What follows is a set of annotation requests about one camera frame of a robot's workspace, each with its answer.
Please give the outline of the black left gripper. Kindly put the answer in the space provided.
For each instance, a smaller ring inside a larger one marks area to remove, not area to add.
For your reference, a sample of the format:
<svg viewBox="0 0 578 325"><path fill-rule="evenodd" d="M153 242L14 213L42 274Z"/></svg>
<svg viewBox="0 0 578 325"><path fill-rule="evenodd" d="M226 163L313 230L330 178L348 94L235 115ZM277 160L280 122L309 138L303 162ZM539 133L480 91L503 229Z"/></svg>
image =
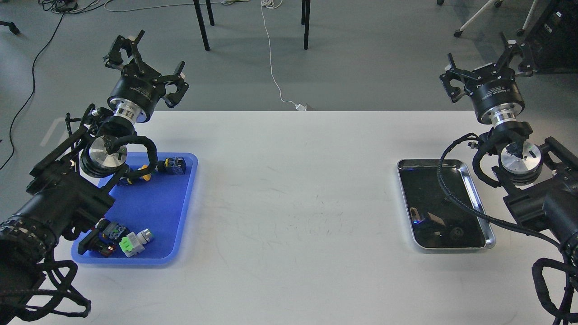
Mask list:
<svg viewBox="0 0 578 325"><path fill-rule="evenodd" d="M138 43L145 34L140 30L135 40L117 36L107 55L103 57L106 67L121 70L121 78L108 99L108 105L115 117L128 120L132 124L150 120L160 99L169 108L176 107L189 89L182 70L181 61L170 75L161 75L148 65L144 65L138 50ZM134 62L124 64L121 50Z"/></svg>

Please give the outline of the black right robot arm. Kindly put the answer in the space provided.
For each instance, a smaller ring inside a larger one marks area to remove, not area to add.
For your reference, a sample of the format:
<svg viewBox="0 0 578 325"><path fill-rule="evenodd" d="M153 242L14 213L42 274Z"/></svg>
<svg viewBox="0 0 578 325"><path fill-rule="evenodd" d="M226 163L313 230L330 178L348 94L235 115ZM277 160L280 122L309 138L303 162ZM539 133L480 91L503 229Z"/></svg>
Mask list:
<svg viewBox="0 0 578 325"><path fill-rule="evenodd" d="M576 323L578 315L571 306L578 274L577 157L553 137L545 138L541 145L529 141L531 126L517 119L526 105L515 78L533 75L532 51L528 43L507 40L503 33L500 38L504 51L497 61L471 71L458 68L448 54L449 64L439 77L448 97L453 103L469 97L477 121L491 129L454 140L442 153L436 176L446 198L463 211L555 245L562 261L540 258L533 263L537 298L555 317L556 325ZM503 201L514 223L469 208L446 184L442 164L446 155L465 141L476 150L472 160L475 175L493 188L505 189Z"/></svg>

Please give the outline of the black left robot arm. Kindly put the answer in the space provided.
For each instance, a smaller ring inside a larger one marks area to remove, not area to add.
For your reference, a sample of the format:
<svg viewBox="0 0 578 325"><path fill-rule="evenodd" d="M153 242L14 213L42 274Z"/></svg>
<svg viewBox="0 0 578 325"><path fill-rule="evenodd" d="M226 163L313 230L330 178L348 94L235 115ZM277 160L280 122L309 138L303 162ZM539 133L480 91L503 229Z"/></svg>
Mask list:
<svg viewBox="0 0 578 325"><path fill-rule="evenodd" d="M136 123L149 121L157 103L175 107L188 90L180 62L163 75L146 64L135 38L118 36L105 66L121 72L108 107L89 105L79 127L31 170L31 199L1 224L1 323L14 318L35 321L50 313L87 317L91 301L72 286L78 266L56 261L60 238L85 237L78 253L105 257L120 248L126 257L144 250L150 230L134 232L105 218L113 206L115 185L149 180L153 173L183 175L183 157L158 159L153 141L140 136Z"/></svg>

